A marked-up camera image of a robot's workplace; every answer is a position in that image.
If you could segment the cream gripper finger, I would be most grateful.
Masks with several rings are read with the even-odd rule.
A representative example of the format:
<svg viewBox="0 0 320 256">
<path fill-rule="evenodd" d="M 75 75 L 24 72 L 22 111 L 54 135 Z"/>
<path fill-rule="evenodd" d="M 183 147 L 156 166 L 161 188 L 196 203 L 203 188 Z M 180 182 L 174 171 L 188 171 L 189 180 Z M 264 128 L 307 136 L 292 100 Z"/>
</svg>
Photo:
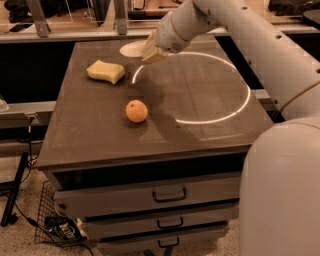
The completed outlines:
<svg viewBox="0 0 320 256">
<path fill-rule="evenodd" d="M 147 38 L 146 46 L 155 46 L 156 45 L 156 31 L 153 30 Z"/>
<path fill-rule="evenodd" d="M 154 41 L 147 41 L 142 48 L 142 61 L 144 63 L 161 62 L 167 58 L 169 53 L 156 45 Z"/>
</svg>

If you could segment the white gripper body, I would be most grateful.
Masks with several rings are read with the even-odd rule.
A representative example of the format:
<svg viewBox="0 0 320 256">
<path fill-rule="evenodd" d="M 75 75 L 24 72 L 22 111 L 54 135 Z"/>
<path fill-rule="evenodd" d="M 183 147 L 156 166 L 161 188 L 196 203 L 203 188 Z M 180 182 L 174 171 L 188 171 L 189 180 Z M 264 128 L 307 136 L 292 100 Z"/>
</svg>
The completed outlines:
<svg viewBox="0 0 320 256">
<path fill-rule="evenodd" d="M 169 53 L 179 53 L 189 44 L 176 32 L 173 24 L 173 13 L 168 12 L 159 22 L 156 29 L 156 45 Z"/>
</svg>

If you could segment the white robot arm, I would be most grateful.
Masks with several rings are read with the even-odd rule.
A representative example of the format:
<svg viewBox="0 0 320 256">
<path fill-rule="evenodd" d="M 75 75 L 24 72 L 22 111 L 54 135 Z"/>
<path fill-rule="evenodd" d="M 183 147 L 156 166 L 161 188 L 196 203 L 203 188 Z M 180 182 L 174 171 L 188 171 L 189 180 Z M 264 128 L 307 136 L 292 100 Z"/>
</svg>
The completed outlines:
<svg viewBox="0 0 320 256">
<path fill-rule="evenodd" d="M 246 0 L 184 0 L 143 49 L 145 62 L 224 27 L 283 117 L 250 147 L 239 201 L 239 256 L 320 256 L 320 62 Z"/>
</svg>

